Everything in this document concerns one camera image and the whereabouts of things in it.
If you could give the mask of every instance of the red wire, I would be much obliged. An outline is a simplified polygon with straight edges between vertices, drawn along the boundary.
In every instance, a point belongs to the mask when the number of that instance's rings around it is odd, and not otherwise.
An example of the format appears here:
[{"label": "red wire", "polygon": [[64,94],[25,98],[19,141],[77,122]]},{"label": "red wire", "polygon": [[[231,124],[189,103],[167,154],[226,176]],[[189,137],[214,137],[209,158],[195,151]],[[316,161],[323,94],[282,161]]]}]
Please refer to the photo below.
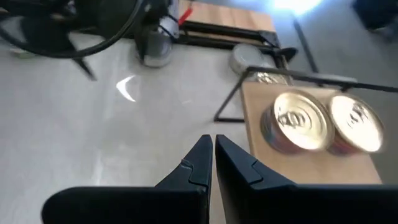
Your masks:
[{"label": "red wire", "polygon": [[181,16],[181,18],[178,20],[178,25],[180,26],[181,24],[183,24],[183,23],[188,19],[188,17],[191,16],[192,12],[193,12],[192,7],[189,7],[189,8],[184,12],[184,14]]}]

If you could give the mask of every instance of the lid of can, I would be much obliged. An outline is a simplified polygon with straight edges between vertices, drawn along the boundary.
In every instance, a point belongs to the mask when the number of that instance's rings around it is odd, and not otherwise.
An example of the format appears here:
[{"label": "lid of can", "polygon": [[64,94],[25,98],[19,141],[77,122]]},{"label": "lid of can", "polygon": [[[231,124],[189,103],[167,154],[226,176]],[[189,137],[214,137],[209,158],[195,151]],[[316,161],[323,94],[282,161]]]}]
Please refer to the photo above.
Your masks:
[{"label": "lid of can", "polygon": [[283,84],[288,85],[287,79],[283,75],[270,74],[266,72],[256,72],[257,81],[266,84]]},{"label": "lid of can", "polygon": [[229,58],[229,66],[241,75],[250,66],[262,66],[264,57],[261,51],[250,44],[237,44]]},{"label": "lid of can", "polygon": [[284,135],[302,149],[326,149],[333,141],[334,128],[326,109],[306,92],[294,90],[279,95],[274,116]]},{"label": "lid of can", "polygon": [[374,110],[355,96],[335,95],[329,104],[331,120],[349,143],[366,152],[378,151],[384,128]]}]

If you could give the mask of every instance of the floor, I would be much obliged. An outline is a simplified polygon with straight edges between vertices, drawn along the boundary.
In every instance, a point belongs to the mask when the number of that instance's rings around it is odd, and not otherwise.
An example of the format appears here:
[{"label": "floor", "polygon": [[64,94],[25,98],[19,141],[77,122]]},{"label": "floor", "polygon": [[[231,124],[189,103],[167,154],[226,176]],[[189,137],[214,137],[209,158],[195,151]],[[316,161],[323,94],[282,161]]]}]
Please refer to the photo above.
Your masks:
[{"label": "floor", "polygon": [[[270,10],[271,2],[207,1],[271,13],[282,45],[302,49],[291,13]],[[398,86],[398,44],[387,45],[364,30],[349,5],[347,0],[324,0],[298,18],[320,70]],[[77,38],[82,45],[98,41]],[[175,50],[174,66],[152,70],[138,66],[130,41],[120,41],[88,58],[99,79],[88,82],[71,61],[20,60],[6,47],[0,49],[0,223],[39,223],[44,200],[76,185],[155,185],[202,134],[225,134],[248,149],[244,125],[211,122],[237,79],[226,66],[228,52]],[[186,63],[188,58],[195,60]],[[301,53],[290,68],[310,71]],[[353,93],[384,121],[386,150],[373,159],[384,183],[398,183],[398,98]],[[242,116],[238,97],[225,113]],[[211,222],[224,223],[216,199]]]}]

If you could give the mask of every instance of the tin can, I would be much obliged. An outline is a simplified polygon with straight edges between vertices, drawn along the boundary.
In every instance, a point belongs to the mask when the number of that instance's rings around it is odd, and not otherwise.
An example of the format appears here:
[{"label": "tin can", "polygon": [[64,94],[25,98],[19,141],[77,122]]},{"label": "tin can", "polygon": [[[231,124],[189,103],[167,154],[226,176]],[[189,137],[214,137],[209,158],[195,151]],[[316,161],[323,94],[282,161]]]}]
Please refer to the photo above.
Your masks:
[{"label": "tin can", "polygon": [[328,105],[336,127],[335,140],[329,151],[337,155],[372,153],[381,149],[384,126],[376,112],[359,98],[334,95]]},{"label": "tin can", "polygon": [[290,77],[286,77],[284,75],[279,74],[271,74],[266,72],[256,72],[254,74],[256,80],[260,83],[266,84],[282,84],[282,85],[291,85],[292,80]]},{"label": "tin can", "polygon": [[325,150],[335,135],[323,105],[298,90],[287,91],[275,99],[262,114],[261,130],[271,147],[287,154]]}]

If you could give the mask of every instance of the wood surface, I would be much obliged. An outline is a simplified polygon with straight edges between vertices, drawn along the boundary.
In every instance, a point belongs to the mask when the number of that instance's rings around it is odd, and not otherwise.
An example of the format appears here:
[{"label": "wood surface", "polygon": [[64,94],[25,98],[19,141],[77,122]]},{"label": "wood surface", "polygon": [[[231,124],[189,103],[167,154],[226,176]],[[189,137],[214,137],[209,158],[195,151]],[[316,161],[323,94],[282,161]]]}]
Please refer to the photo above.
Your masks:
[{"label": "wood surface", "polygon": [[285,155],[268,145],[260,130],[260,117],[275,98],[290,89],[306,91],[322,103],[337,90],[266,85],[244,82],[242,99],[251,154],[266,166],[300,184],[380,184],[380,177],[367,154],[334,156],[327,151]]},{"label": "wood surface", "polygon": [[[190,5],[189,1],[186,0],[179,1],[178,6],[179,6],[180,16],[188,9],[189,5]],[[192,8],[193,12],[191,16],[187,19],[188,21],[237,27],[242,29],[268,30],[271,32],[275,32],[272,19],[267,14],[244,10],[244,9],[216,6],[196,1],[192,3]],[[214,34],[198,34],[194,32],[189,32],[189,34],[206,36],[211,38],[235,40],[238,42],[245,42],[249,44],[262,44],[255,40],[247,40],[236,37],[225,37]]]}]

